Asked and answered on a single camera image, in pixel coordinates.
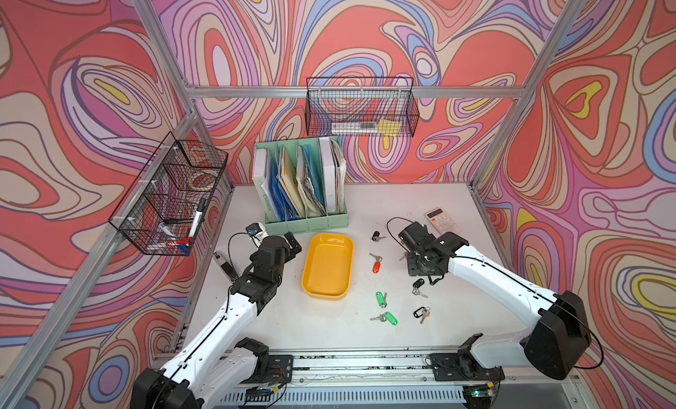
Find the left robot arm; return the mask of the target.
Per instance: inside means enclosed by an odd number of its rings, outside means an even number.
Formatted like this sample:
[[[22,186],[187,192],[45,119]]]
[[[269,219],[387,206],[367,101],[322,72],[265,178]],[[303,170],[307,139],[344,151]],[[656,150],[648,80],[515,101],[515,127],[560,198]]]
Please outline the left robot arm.
[[[213,408],[244,382],[259,383],[273,375],[284,383],[286,373],[269,361],[269,347],[238,337],[276,296],[285,264],[300,252],[290,232],[264,237],[211,321],[160,370],[147,368],[137,377],[130,406]]]

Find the key with red window tag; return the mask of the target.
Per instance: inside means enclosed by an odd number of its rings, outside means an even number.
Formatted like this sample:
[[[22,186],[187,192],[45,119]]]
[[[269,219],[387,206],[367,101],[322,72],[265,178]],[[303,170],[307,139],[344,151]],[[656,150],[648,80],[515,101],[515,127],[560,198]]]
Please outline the key with red window tag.
[[[380,255],[376,255],[376,254],[373,254],[373,253],[369,253],[369,255],[374,258],[374,264],[373,264],[372,271],[373,271],[374,274],[377,274],[377,273],[380,272],[381,262],[382,262],[383,258]]]

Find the key with green square-ish tag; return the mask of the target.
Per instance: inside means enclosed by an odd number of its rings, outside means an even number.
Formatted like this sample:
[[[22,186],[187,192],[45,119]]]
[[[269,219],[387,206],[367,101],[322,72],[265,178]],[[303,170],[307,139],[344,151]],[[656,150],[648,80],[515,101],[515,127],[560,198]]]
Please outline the key with green square-ish tag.
[[[398,319],[389,311],[381,313],[376,317],[372,317],[371,321],[380,321],[382,323],[389,323],[391,326],[397,326],[397,324],[399,324]]]

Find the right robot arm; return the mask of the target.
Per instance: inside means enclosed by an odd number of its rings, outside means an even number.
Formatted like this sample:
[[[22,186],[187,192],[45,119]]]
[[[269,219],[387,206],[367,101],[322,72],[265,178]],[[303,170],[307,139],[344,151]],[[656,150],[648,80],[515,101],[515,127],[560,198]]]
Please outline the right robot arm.
[[[563,380],[597,340],[588,326],[584,303],[573,292],[558,294],[529,282],[452,232],[433,236],[422,224],[412,222],[398,237],[406,250],[410,276],[425,276],[434,284],[451,274],[503,305],[524,325],[514,333],[475,333],[465,340],[456,353],[463,376],[475,378],[483,370],[504,366],[531,366],[545,377]]]

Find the key with black tag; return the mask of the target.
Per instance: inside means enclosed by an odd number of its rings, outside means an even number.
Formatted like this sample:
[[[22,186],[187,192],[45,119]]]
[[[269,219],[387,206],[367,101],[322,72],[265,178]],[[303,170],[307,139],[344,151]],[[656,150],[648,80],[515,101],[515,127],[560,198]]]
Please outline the key with black tag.
[[[377,231],[377,230],[374,231],[374,232],[373,232],[373,235],[371,236],[371,239],[373,240],[373,242],[376,242],[376,243],[378,243],[378,242],[384,240],[385,238],[386,238],[386,236],[383,236],[383,235],[380,234],[380,232]]]
[[[414,296],[421,296],[423,298],[427,298],[426,294],[424,294],[421,291],[421,287],[425,285],[425,280],[423,278],[419,278],[416,280],[413,285],[412,285],[412,294]]]
[[[419,324],[423,324],[430,315],[430,307],[420,307],[413,312],[413,316],[419,322]]]

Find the key with long green tag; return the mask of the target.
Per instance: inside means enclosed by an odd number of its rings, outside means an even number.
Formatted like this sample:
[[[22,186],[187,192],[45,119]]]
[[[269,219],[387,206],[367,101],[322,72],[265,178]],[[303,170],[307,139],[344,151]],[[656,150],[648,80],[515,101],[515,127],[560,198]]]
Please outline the key with long green tag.
[[[377,292],[376,293],[376,299],[377,299],[378,305],[380,305],[380,308],[387,307],[387,295],[386,294],[383,294],[382,292]]]

